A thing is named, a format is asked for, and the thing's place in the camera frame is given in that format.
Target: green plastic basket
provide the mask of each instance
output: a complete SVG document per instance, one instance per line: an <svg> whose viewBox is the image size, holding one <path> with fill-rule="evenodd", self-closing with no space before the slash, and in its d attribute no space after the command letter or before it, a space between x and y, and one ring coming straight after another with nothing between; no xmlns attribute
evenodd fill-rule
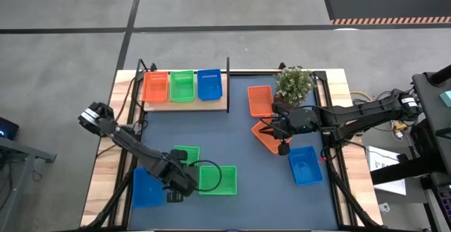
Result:
<svg viewBox="0 0 451 232"><path fill-rule="evenodd" d="M188 153L188 159L186 161L181 161L183 164L191 164L194 161L199 161L200 148L199 147L188 147L188 146L175 146L176 150L185 150Z"/></svg>
<svg viewBox="0 0 451 232"><path fill-rule="evenodd" d="M194 71L171 72L171 101L194 101Z"/></svg>
<svg viewBox="0 0 451 232"><path fill-rule="evenodd" d="M237 167L219 166L223 178L219 186L212 191L202 192L200 195L236 195L237 194ZM199 175L199 188L202 190L212 189L219 180L219 170L216 166L201 166Z"/></svg>

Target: blue bin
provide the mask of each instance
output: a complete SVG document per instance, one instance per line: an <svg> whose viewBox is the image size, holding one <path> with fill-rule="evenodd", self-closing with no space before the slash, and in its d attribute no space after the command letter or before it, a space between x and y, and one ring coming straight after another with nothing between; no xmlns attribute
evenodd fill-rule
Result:
<svg viewBox="0 0 451 232"><path fill-rule="evenodd" d="M197 96L202 101L212 101L223 96L220 69L197 71Z"/></svg>
<svg viewBox="0 0 451 232"><path fill-rule="evenodd" d="M164 204L163 184L150 176L145 168L136 168L133 171L132 204L135 208Z"/></svg>
<svg viewBox="0 0 451 232"><path fill-rule="evenodd" d="M323 180L318 158L313 147L292 149L288 155L291 171L297 185L309 185Z"/></svg>

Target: orange plastic basket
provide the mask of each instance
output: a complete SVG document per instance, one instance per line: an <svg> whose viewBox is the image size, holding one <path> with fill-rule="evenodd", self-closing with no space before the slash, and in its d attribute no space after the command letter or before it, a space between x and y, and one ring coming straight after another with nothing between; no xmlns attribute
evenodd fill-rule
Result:
<svg viewBox="0 0 451 232"><path fill-rule="evenodd" d="M270 119L263 119L263 120L265 122L267 122L267 123L271 122ZM263 127L265 127L265 126L266 126L266 124L264 124L261 121L259 121L254 127L252 127L251 131L255 135L255 137L257 137L260 140L260 142L266 148L268 148L268 150L270 152L272 152L273 154L278 154L279 153L278 147L280 145L280 140L274 139L274 137L271 136L271 135L259 133L259 130L262 129ZM288 138L285 141L288 143L289 141L291 141L291 138Z"/></svg>
<svg viewBox="0 0 451 232"><path fill-rule="evenodd" d="M168 73L151 72L144 74L142 100L144 102L165 102L168 99Z"/></svg>
<svg viewBox="0 0 451 232"><path fill-rule="evenodd" d="M262 117L273 114L271 104L273 95L270 86L248 87L247 95L249 97L249 108L251 116Z"/></svg>

